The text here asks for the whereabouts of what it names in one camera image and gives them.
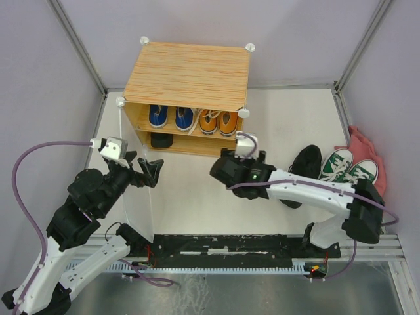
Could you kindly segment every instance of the pair of green sneakers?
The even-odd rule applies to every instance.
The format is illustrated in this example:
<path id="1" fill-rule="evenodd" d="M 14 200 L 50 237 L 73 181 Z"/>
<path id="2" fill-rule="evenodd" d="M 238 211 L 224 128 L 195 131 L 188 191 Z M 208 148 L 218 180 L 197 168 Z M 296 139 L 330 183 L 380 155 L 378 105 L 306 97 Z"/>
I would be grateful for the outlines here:
<path id="1" fill-rule="evenodd" d="M 378 178 L 378 165 L 365 159 L 353 165 L 353 153 L 347 149 L 334 151 L 322 165 L 318 179 L 326 182 L 350 182 L 357 184 L 358 179 L 368 179 L 375 184 Z"/>

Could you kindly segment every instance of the pair of orange shoes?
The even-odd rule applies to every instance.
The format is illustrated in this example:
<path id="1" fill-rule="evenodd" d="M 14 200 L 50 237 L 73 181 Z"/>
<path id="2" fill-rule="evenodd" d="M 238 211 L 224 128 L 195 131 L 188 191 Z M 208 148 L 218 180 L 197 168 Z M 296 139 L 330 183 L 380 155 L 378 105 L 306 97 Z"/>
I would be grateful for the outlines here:
<path id="1" fill-rule="evenodd" d="M 237 112 L 220 112 L 216 110 L 202 110 L 199 114 L 199 127 L 203 134 L 212 135 L 217 130 L 217 117 L 219 119 L 220 133 L 229 137 L 232 136 L 238 126 Z"/>

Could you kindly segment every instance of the pink cloth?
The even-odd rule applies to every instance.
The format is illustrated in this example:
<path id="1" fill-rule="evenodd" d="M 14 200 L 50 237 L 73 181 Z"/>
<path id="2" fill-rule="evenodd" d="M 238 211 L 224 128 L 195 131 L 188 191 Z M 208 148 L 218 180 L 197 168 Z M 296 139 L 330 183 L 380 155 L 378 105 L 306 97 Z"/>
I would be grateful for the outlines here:
<path id="1" fill-rule="evenodd" d="M 387 189 L 387 174 L 383 159 L 375 152 L 375 146 L 366 138 L 356 126 L 348 127 L 351 139 L 348 149 L 353 153 L 353 165 L 363 161 L 364 159 L 371 159 L 378 164 L 378 179 L 376 180 L 375 187 L 378 193 L 383 196 Z M 336 146 L 335 149 L 347 148 L 346 146 Z"/>

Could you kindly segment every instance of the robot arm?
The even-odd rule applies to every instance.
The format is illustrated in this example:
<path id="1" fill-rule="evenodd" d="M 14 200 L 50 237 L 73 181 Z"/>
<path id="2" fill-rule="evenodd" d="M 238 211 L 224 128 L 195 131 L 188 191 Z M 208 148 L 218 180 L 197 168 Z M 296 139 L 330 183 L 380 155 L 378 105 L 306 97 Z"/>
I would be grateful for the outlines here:
<path id="1" fill-rule="evenodd" d="M 56 210 L 47 227 L 47 252 L 42 266 L 33 265 L 24 283 L 6 292 L 2 300 L 9 309 L 18 305 L 16 314 L 60 315 L 71 301 L 97 275 L 114 261 L 148 243 L 127 224 L 122 224 L 117 235 L 88 259 L 65 273 L 77 250 L 84 245 L 129 185 L 155 187 L 163 160 L 147 162 L 139 158 L 143 173 L 132 168 L 136 152 L 127 152 L 127 143 L 119 138 L 92 139 L 94 148 L 108 164 L 105 175 L 97 169 L 86 169 L 76 175 L 68 186 L 69 196 Z"/>
<path id="2" fill-rule="evenodd" d="M 264 151 L 257 150 L 255 136 L 238 133 L 236 150 L 223 149 L 210 175 L 237 197 L 286 199 L 333 213 L 334 217 L 311 223 L 305 230 L 304 242 L 321 249 L 348 237 L 363 243 L 379 242 L 383 211 L 355 198 L 363 196 L 383 205 L 372 183 L 359 180 L 357 185 L 340 184 L 301 177 L 265 164 L 265 156 Z"/>

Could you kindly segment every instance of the pair of blue shoes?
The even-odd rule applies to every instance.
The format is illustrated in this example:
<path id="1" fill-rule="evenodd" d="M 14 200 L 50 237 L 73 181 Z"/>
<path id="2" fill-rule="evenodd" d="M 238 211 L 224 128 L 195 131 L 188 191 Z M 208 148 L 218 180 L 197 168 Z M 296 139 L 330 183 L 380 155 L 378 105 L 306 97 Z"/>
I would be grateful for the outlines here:
<path id="1" fill-rule="evenodd" d="M 168 106 L 150 105 L 149 122 L 153 128 L 163 128 L 168 119 Z M 191 108 L 177 107 L 175 125 L 179 131 L 189 131 L 194 122 Z"/>

